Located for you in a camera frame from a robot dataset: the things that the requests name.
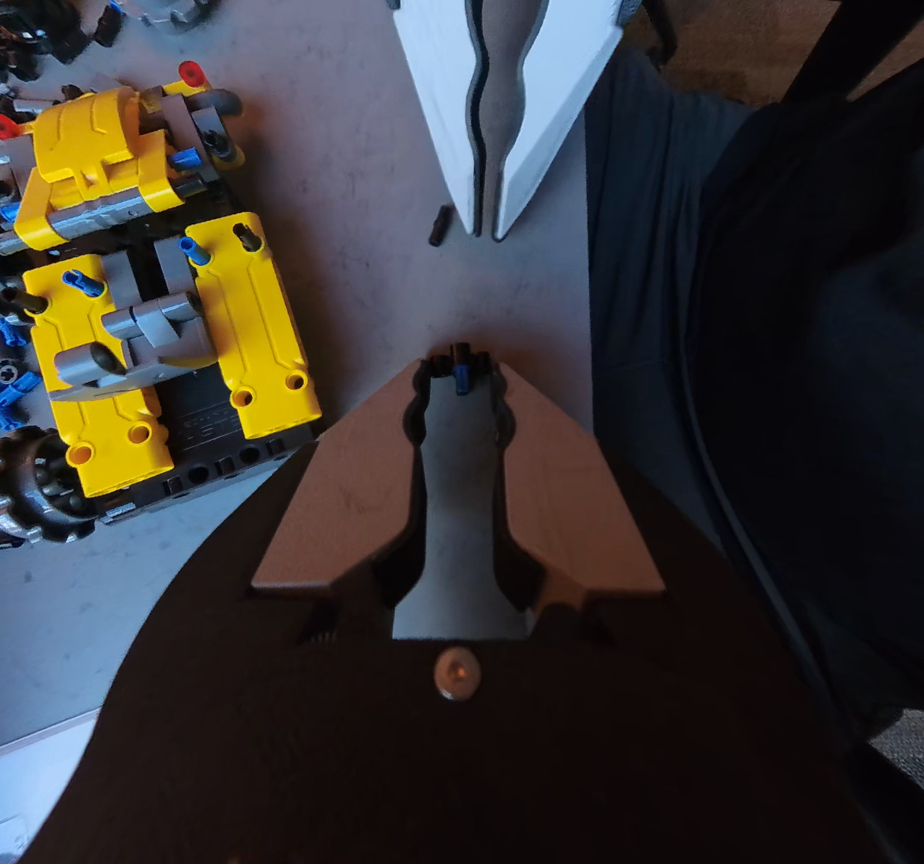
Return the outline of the open instruction booklet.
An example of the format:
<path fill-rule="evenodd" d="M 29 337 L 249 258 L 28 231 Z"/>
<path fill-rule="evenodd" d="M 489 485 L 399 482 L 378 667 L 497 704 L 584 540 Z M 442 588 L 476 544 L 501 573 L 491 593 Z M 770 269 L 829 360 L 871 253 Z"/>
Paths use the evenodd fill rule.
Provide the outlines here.
<path fill-rule="evenodd" d="M 1 748 L 1 861 L 17 862 L 47 820 L 79 764 L 99 709 Z"/>

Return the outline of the black stand legs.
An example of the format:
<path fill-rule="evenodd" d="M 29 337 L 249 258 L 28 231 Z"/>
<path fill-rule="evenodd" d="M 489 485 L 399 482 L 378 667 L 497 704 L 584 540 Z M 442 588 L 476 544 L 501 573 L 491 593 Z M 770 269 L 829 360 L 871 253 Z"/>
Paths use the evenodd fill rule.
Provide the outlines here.
<path fill-rule="evenodd" d="M 652 0 L 629 25 L 679 88 L 751 107 L 864 93 L 922 58 L 923 0 Z"/>

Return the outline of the grey desk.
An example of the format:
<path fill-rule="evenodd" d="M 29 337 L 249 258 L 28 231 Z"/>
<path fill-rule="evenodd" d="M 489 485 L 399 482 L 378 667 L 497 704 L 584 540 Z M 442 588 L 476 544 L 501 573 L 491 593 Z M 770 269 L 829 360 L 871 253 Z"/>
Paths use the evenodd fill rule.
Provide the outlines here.
<path fill-rule="evenodd" d="M 468 341 L 592 426 L 585 141 L 578 119 L 508 237 L 454 222 L 383 0 L 220 0 L 178 36 L 127 23 L 111 49 L 43 64 L 30 96 L 95 73 L 148 87 L 185 59 L 245 104 L 235 190 L 263 222 L 325 417 L 413 358 Z M 99 527 L 67 545 L 2 552 L 2 743 L 91 712 L 165 586 L 275 472 Z"/>

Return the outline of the yellow toy vehicle model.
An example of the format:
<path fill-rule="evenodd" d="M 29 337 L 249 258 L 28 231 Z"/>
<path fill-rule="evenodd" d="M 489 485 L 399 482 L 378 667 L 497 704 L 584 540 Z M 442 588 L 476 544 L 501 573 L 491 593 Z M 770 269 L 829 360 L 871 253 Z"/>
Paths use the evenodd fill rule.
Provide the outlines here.
<path fill-rule="evenodd" d="M 321 407 L 260 218 L 227 181 L 239 97 L 195 62 L 64 95 L 2 108 L 2 285 L 49 303 L 25 426 L 57 431 L 96 526 L 289 456 Z"/>

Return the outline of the black connector cluster blue pin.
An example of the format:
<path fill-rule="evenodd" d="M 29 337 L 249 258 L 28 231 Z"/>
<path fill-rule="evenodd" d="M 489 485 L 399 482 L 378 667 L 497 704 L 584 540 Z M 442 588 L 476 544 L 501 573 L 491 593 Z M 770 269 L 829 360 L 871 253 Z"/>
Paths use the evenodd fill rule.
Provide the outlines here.
<path fill-rule="evenodd" d="M 473 350 L 470 343 L 460 341 L 449 346 L 442 353 L 429 358 L 433 378 L 452 378 L 456 396 L 468 396 L 479 380 L 491 376 L 493 362 L 491 354 L 484 350 Z"/>

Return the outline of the black toy tyre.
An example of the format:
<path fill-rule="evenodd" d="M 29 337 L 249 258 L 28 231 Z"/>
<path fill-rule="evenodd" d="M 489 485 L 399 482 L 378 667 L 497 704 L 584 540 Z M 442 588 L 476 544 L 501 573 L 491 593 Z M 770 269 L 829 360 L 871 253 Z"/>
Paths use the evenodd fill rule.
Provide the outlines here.
<path fill-rule="evenodd" d="M 2 46 L 73 62 L 88 42 L 70 0 L 1 0 Z"/>

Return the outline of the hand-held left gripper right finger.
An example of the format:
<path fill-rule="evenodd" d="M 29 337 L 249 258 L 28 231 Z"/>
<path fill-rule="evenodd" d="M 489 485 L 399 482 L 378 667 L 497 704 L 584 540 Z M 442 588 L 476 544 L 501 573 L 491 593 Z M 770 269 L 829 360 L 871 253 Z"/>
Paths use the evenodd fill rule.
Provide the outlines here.
<path fill-rule="evenodd" d="M 665 583 L 595 437 L 495 365 L 493 572 L 519 612 L 656 599 Z"/>

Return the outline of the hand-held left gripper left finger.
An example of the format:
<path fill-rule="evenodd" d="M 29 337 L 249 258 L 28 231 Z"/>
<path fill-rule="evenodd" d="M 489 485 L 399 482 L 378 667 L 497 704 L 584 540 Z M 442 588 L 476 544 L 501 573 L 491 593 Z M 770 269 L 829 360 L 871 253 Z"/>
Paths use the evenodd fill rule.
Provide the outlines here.
<path fill-rule="evenodd" d="M 394 609 L 425 562 L 422 466 L 432 366 L 412 361 L 326 430 L 260 565 L 253 589 L 370 597 Z"/>

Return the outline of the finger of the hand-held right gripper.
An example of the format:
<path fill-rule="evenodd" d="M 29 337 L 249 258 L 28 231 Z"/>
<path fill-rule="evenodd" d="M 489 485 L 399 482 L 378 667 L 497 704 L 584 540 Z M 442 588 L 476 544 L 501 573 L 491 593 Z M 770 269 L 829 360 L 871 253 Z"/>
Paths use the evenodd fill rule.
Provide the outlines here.
<path fill-rule="evenodd" d="M 445 180 L 468 235 L 483 221 L 479 108 L 489 70 L 483 0 L 398 0 L 395 22 Z"/>
<path fill-rule="evenodd" d="M 624 0 L 540 0 L 516 66 L 521 117 L 499 165 L 492 236 L 502 241 L 537 192 L 611 58 Z"/>

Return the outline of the black sprocket wheel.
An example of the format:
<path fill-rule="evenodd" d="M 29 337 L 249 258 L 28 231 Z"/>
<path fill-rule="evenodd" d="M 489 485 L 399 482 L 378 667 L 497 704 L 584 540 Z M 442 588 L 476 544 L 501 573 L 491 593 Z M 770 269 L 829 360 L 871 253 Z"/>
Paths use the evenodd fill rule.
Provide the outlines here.
<path fill-rule="evenodd" d="M 72 543 L 93 532 L 95 507 L 65 454 L 53 429 L 25 426 L 2 437 L 2 549 Z"/>

